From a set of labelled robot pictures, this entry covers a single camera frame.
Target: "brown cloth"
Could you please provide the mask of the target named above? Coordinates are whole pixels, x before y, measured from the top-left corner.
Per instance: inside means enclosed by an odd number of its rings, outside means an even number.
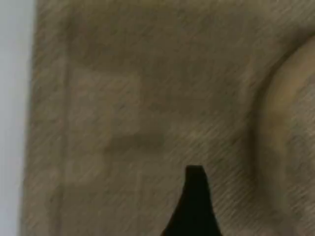
[[[23,236],[159,236],[203,165],[224,236],[273,236],[251,121],[315,31],[314,0],[38,0]],[[292,106],[288,193],[315,235],[315,84]]]

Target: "black pointed shape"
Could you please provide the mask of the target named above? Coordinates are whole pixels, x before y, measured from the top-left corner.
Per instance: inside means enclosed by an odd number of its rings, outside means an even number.
[[[202,166],[187,166],[183,192],[162,236],[221,236]]]

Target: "white wall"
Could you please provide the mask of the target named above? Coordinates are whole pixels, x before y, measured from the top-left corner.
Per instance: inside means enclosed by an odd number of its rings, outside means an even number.
[[[17,236],[34,0],[0,0],[0,235]]]

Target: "beige fabric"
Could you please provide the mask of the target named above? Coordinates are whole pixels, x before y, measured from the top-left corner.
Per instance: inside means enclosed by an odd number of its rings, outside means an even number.
[[[315,29],[313,0],[38,0],[24,236],[158,236],[187,164],[225,236],[272,236],[250,120]],[[290,197],[315,235],[314,84],[294,106]]]

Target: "white background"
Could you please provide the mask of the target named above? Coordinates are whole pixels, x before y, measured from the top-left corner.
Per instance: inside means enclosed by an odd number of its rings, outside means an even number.
[[[34,0],[0,0],[0,235],[17,236]]]

